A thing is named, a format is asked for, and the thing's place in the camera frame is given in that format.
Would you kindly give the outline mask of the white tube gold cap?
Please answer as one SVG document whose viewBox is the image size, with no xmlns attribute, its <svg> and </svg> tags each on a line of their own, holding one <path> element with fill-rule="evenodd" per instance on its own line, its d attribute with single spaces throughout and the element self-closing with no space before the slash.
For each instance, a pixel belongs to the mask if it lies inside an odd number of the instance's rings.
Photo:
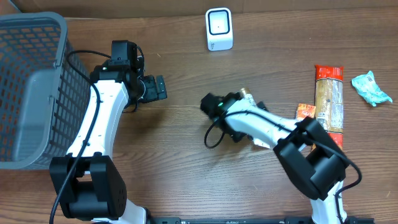
<svg viewBox="0 0 398 224">
<path fill-rule="evenodd" d="M 250 90 L 248 88 L 240 89 L 239 94 L 241 95 L 241 97 L 243 99 L 248 100 L 251 105 L 257 106 L 257 104 L 256 104 L 256 102 L 255 102 L 255 100 L 254 100 L 254 98 L 253 98 L 253 96 L 252 96 L 252 94 L 251 94 L 251 92 L 250 92 Z M 253 137 L 250 137 L 250 136 L 249 136 L 249 139 L 251 139 L 252 142 L 255 145 L 257 145 L 257 146 L 264 147 L 266 149 L 270 149 L 270 145 L 268 145 L 267 143 L 261 141 L 260 139 L 256 139 L 256 138 L 253 138 Z"/>
</svg>

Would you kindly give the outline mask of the small orange carton box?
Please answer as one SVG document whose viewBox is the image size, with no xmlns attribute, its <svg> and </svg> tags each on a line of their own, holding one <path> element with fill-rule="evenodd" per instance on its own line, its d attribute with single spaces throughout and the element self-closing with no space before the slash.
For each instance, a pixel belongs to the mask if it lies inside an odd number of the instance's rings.
<svg viewBox="0 0 398 224">
<path fill-rule="evenodd" d="M 309 105 L 305 103 L 299 103 L 297 110 L 296 110 L 296 116 L 295 119 L 302 121 L 306 117 L 314 118 L 315 117 L 315 111 L 316 111 L 316 106 L 315 105 Z"/>
</svg>

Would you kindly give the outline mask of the orange spaghetti packet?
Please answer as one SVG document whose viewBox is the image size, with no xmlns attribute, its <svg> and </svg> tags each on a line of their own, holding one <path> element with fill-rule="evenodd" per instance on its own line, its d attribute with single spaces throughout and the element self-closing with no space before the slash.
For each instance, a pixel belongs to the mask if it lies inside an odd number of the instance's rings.
<svg viewBox="0 0 398 224">
<path fill-rule="evenodd" d="M 315 118 L 343 148 L 343 67 L 315 65 Z"/>
</svg>

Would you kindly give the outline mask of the teal tissue packet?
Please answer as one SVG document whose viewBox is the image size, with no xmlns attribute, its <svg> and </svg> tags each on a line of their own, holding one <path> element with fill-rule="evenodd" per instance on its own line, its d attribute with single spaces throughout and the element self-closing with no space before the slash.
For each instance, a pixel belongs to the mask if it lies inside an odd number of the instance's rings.
<svg viewBox="0 0 398 224">
<path fill-rule="evenodd" d="M 371 70 L 366 74 L 353 78 L 351 84 L 356 89 L 358 95 L 363 97 L 373 107 L 387 101 L 393 103 L 392 98 L 380 89 Z"/>
</svg>

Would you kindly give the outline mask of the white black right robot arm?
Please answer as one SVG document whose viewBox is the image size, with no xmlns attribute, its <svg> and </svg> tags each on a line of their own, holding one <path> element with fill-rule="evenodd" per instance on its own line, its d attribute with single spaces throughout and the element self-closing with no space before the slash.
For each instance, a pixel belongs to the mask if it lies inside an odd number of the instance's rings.
<svg viewBox="0 0 398 224">
<path fill-rule="evenodd" d="M 277 116 L 239 92 L 226 96 L 208 93 L 201 99 L 200 109 L 213 127 L 234 142 L 249 136 L 274 151 L 291 183 L 310 199 L 312 223 L 349 223 L 342 193 L 357 186 L 362 174 L 349 185 L 343 183 L 346 169 L 358 166 L 316 119 Z"/>
</svg>

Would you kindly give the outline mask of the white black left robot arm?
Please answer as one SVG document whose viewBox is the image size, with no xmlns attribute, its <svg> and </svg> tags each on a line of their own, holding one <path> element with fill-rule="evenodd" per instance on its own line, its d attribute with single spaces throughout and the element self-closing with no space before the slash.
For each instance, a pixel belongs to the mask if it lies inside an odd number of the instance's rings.
<svg viewBox="0 0 398 224">
<path fill-rule="evenodd" d="M 113 146 L 127 107 L 167 97 L 162 76 L 144 75 L 144 58 L 109 59 L 87 77 L 90 101 L 75 140 L 49 171 L 58 207 L 67 218 L 94 223 L 147 223 L 149 212 L 127 197 L 126 184 L 113 163 Z"/>
</svg>

